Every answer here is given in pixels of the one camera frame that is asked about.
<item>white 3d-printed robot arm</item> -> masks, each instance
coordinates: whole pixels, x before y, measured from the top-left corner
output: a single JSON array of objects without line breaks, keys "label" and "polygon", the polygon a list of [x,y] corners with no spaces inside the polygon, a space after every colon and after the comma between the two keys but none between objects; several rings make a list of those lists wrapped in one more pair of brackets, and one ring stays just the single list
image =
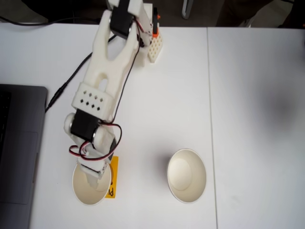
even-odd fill
[{"label": "white 3d-printed robot arm", "polygon": [[[97,34],[94,39],[91,61],[82,83],[75,94],[72,106],[77,110],[76,114],[69,114],[64,123],[64,130],[70,138],[81,146],[84,142],[90,142],[85,148],[86,158],[97,158],[110,152],[115,142],[111,126],[98,124],[100,120],[110,122],[122,90],[126,73],[131,67],[132,61],[141,44],[139,57],[148,55],[152,44],[152,22],[147,16],[142,0],[130,0],[128,5],[128,18],[132,18],[130,26],[121,28],[118,23],[124,21],[119,18],[121,14],[115,13],[126,8],[126,0],[111,0],[110,5],[114,7],[113,12],[106,10],[102,16]],[[152,15],[152,5],[145,7]],[[108,38],[111,30],[118,36],[126,39],[126,44],[121,53],[114,59],[108,60]],[[99,90],[100,82],[107,79],[105,91]],[[103,175],[106,164],[110,163],[112,156],[105,160],[84,160],[78,158],[81,169],[86,173],[88,182],[92,187],[97,186],[97,179]]]}]

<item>laptop keyboard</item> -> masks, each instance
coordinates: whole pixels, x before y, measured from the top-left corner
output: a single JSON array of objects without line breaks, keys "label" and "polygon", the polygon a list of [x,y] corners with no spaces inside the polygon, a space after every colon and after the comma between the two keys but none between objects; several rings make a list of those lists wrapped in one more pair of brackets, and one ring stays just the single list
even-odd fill
[{"label": "laptop keyboard", "polygon": [[0,161],[4,143],[6,124],[8,121],[11,93],[0,91]]}]

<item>chair leg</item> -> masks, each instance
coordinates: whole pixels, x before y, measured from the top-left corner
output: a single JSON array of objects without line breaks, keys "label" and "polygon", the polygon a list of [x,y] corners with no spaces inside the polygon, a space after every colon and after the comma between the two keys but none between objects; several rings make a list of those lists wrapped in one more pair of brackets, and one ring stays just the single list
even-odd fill
[{"label": "chair leg", "polygon": [[194,0],[184,0],[182,7],[182,17],[189,19]]}]

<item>black cable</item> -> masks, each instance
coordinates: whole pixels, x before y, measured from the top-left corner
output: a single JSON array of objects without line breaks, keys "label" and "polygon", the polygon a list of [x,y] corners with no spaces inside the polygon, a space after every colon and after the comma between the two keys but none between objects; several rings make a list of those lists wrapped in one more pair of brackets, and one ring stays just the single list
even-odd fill
[{"label": "black cable", "polygon": [[79,19],[79,20],[84,20],[84,21],[93,21],[96,24],[100,23],[100,19],[83,18],[83,17],[63,18],[63,19],[58,19],[58,20],[55,20],[55,21],[50,21],[50,22],[45,22],[45,23],[18,23],[18,22],[11,21],[11,20],[9,20],[7,18],[4,18],[2,16],[0,16],[0,19],[6,21],[8,23],[11,23],[13,25],[19,25],[19,26],[44,26],[44,25],[52,25],[54,23],[58,23],[58,22],[61,22],[61,21],[66,21],[66,20],[71,20],[71,19]]},{"label": "black cable", "polygon": [[120,98],[119,98],[118,105],[116,106],[116,109],[115,109],[115,113],[114,113],[113,119],[112,119],[110,122],[107,122],[107,123],[113,123],[114,120],[115,120],[115,117],[116,117],[116,114],[118,113],[119,105],[120,105],[120,102],[121,102],[121,99],[122,99],[122,96],[123,96],[123,92],[124,92],[124,89],[125,89],[125,85],[126,85],[126,83],[127,83],[129,74],[130,74],[130,72],[131,72],[131,70],[132,70],[132,67],[133,67],[135,58],[137,57],[137,55],[138,55],[138,53],[139,53],[139,51],[140,51],[140,44],[141,44],[140,41],[141,41],[141,37],[140,37],[139,26],[137,26],[137,28],[138,28],[138,32],[139,32],[139,47],[138,47],[138,51],[137,51],[137,53],[136,53],[135,56],[134,56],[134,59],[133,59],[133,61],[132,61],[132,65],[131,65],[131,67],[130,67],[130,69],[129,69],[129,72],[128,72],[127,76],[126,76],[126,80],[125,80],[125,82],[124,82],[124,85],[123,85],[123,88],[122,88],[122,92],[121,92],[121,96],[120,96]]},{"label": "black cable", "polygon": [[284,1],[284,2],[288,2],[288,3],[294,4],[294,1],[290,1],[290,0],[281,0],[281,1]]},{"label": "black cable", "polygon": [[[116,35],[113,35],[109,40],[108,43],[111,42],[114,38],[116,37]],[[74,73],[70,76],[70,78],[55,92],[55,94],[53,95],[53,97],[51,98],[45,112],[47,112],[53,105],[54,103],[58,100],[58,98],[61,96],[61,94],[63,93],[63,91],[65,90],[65,88],[68,86],[68,84],[70,83],[70,81],[75,77],[75,75],[77,74],[77,72],[81,69],[81,67],[87,62],[87,60],[90,59],[90,57],[92,56],[92,53],[90,53],[82,62],[81,64],[77,67],[77,69],[74,71]]]}]

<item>robotic arm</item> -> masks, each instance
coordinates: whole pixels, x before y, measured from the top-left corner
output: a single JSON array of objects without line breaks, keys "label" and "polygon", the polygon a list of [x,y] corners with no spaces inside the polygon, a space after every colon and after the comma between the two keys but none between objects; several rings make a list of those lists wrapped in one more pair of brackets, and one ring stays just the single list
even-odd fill
[{"label": "robotic arm", "polygon": [[[145,5],[145,8],[142,0],[110,0],[109,4],[113,10],[106,10],[102,16],[93,43],[91,62],[72,102],[76,113],[69,114],[64,123],[65,132],[80,148],[82,156],[78,158],[78,163],[93,188],[97,187],[98,179],[103,176],[117,146],[112,114],[121,94],[124,77],[137,52],[143,64],[147,55],[154,62],[157,46],[153,46],[157,42],[162,44],[157,15],[154,21],[152,19],[151,4]],[[107,58],[111,31],[126,39],[125,47],[113,61]],[[100,91],[99,85],[103,79],[107,79],[107,86],[105,91]]]}]

